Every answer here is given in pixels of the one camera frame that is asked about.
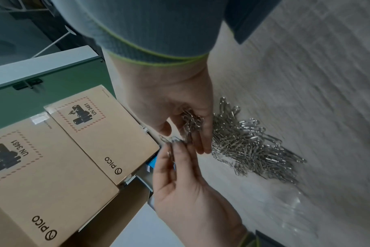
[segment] dashed red border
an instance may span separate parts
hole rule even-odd
[[[38,158],[36,158],[36,159],[34,159],[34,160],[32,160],[32,161],[30,161],[30,162],[28,162],[28,163],[26,163],[25,165],[23,165],[23,166],[21,166],[21,167],[19,167],[19,168],[17,168],[17,169],[15,169],[15,170],[13,170],[12,172],[10,172],[10,173],[8,173],[8,174],[6,174],[4,177],[1,177],[0,178],[0,181],[2,180],[2,179],[4,179],[4,178],[6,178],[7,176],[10,176],[10,175],[12,175],[13,173],[15,173],[15,172],[17,172],[18,170],[21,170],[21,169],[23,169],[24,167],[27,167],[28,165],[30,165],[30,164],[32,164],[32,163],[35,163],[37,160],[39,160],[40,158],[42,158],[43,157],[43,155],[30,143],[30,141],[28,141],[28,139],[20,132],[20,131],[18,131],[18,130],[16,130],[16,131],[13,131],[13,132],[10,132],[10,133],[8,133],[8,134],[6,134],[6,135],[3,135],[3,136],[1,136],[0,137],[0,139],[2,139],[3,137],[7,137],[8,135],[11,135],[11,134],[13,134],[13,133],[18,133],[21,137],[22,137],[22,139],[31,147],[31,149],[33,150],[33,151],[35,151],[38,155],[39,155],[39,157]]]
[[[89,123],[88,125],[86,125],[86,126],[84,126],[83,128],[81,128],[81,129],[76,129],[75,127],[74,127],[74,125],[69,121],[69,120],[67,120],[67,118],[59,111],[60,109],[62,109],[62,108],[64,108],[65,106],[68,106],[68,105],[70,105],[70,104],[74,104],[75,102],[77,102],[77,101],[80,101],[80,100],[83,100],[83,99],[87,99],[96,109],[97,109],[97,111],[102,115],[102,118],[100,118],[100,119],[97,119],[96,121],[94,121],[94,122],[92,122],[92,123]],[[65,105],[62,105],[62,106],[59,106],[59,107],[56,107],[55,108],[55,111],[57,111],[59,114],[60,114],[60,116],[66,121],[66,123],[68,123],[68,125],[75,131],[75,132],[79,132],[79,131],[81,131],[81,130],[83,130],[83,129],[85,129],[85,128],[87,128],[87,127],[89,127],[89,126],[91,126],[91,125],[93,125],[93,124],[95,124],[96,122],[98,122],[98,121],[101,121],[102,119],[104,119],[104,118],[106,118],[105,117],[105,115],[102,113],[102,111],[89,99],[89,97],[83,97],[83,98],[80,98],[80,99],[77,99],[76,101],[72,101],[72,102],[70,102],[70,103],[67,103],[67,104],[65,104]]]

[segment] pile of paper clips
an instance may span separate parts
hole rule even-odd
[[[245,176],[250,171],[296,184],[295,164],[307,161],[284,148],[280,139],[266,134],[258,120],[237,120],[239,111],[240,107],[231,107],[225,98],[220,99],[220,112],[213,116],[214,158],[234,168],[237,175]],[[184,111],[183,119],[187,135],[201,129],[202,118],[191,110]]]

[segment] hand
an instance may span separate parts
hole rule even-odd
[[[232,205],[204,180],[192,144],[162,147],[153,173],[155,210],[185,246],[236,247],[246,228]]]
[[[213,89],[207,59],[181,66],[154,67],[112,58],[124,84],[133,113],[164,136],[172,132],[170,118],[183,135],[184,109],[204,118],[202,130],[192,133],[199,154],[211,153]]]

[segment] green trim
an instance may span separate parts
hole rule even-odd
[[[132,60],[132,59],[129,59],[129,58],[126,58],[126,57],[122,57],[122,56],[119,56],[119,55],[117,55],[117,54],[115,54],[115,53],[113,53],[111,51],[106,50],[106,49],[103,49],[103,50],[105,50],[110,55],[112,55],[112,56],[114,56],[114,57],[116,57],[116,58],[118,58],[120,60],[129,62],[129,63],[135,63],[135,64],[146,65],[146,66],[154,66],[154,67],[170,67],[170,66],[184,65],[184,64],[196,62],[196,61],[201,60],[204,57],[207,57],[208,56],[208,54],[206,54],[206,55],[203,55],[202,57],[197,58],[197,59],[187,60],[187,61],[178,62],[178,63],[148,63],[148,62],[136,61],[136,60]]]
[[[135,49],[138,49],[138,50],[141,50],[145,53],[148,53],[148,54],[151,54],[151,55],[154,55],[154,56],[157,56],[157,57],[163,57],[163,58],[169,58],[169,59],[176,59],[176,60],[184,60],[184,59],[189,59],[189,60],[195,60],[195,59],[199,59],[199,58],[202,58],[204,57],[205,55],[208,55],[208,53],[206,54],[203,54],[201,56],[197,56],[197,57],[174,57],[174,56],[169,56],[169,55],[164,55],[164,54],[159,54],[159,53],[156,53],[156,52],[153,52],[153,51],[150,51],[150,50],[147,50],[145,48],[142,48],[140,46],[137,46],[135,44],[132,44],[131,42],[123,39],[122,37],[118,36],[117,34],[113,33],[111,30],[109,30],[104,24],[100,23],[99,21],[97,21],[85,8],[85,13],[89,16],[89,18],[94,21],[100,28],[102,28],[104,31],[106,31],[108,34],[112,35],[113,37],[115,37],[116,39],[120,40],[121,42],[123,43],[126,43],[127,45],[131,46],[132,48],[135,48]]]

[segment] green metal cabinet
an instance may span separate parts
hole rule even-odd
[[[95,59],[45,74],[43,83],[16,90],[13,84],[0,88],[0,128],[44,111],[43,106],[103,85],[114,94],[105,62]]]

